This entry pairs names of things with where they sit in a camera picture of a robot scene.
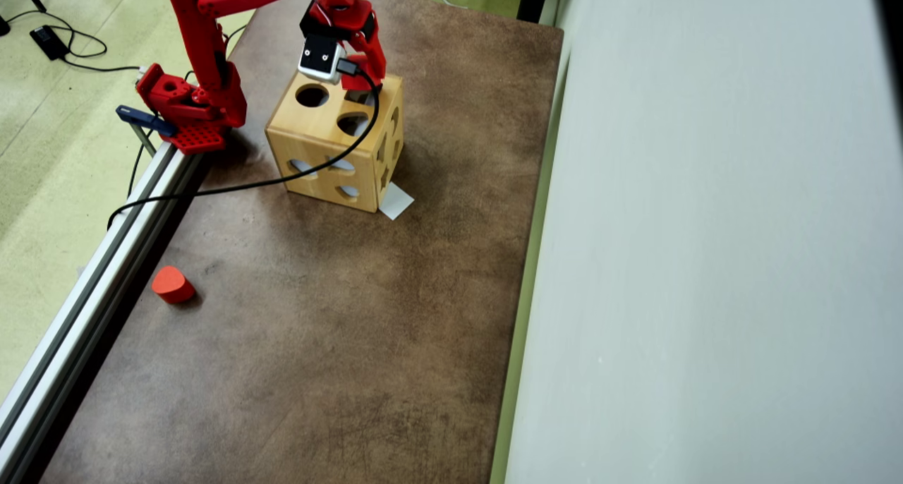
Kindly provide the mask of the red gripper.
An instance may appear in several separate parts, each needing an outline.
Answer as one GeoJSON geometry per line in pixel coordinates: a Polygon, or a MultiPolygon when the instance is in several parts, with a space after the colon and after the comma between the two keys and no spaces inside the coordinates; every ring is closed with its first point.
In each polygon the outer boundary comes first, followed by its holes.
{"type": "Polygon", "coordinates": [[[304,36],[314,34],[349,42],[353,50],[349,60],[359,72],[370,77],[375,87],[381,88],[387,61],[369,1],[355,0],[349,7],[328,7],[325,0],[312,0],[299,25],[304,36]]]}

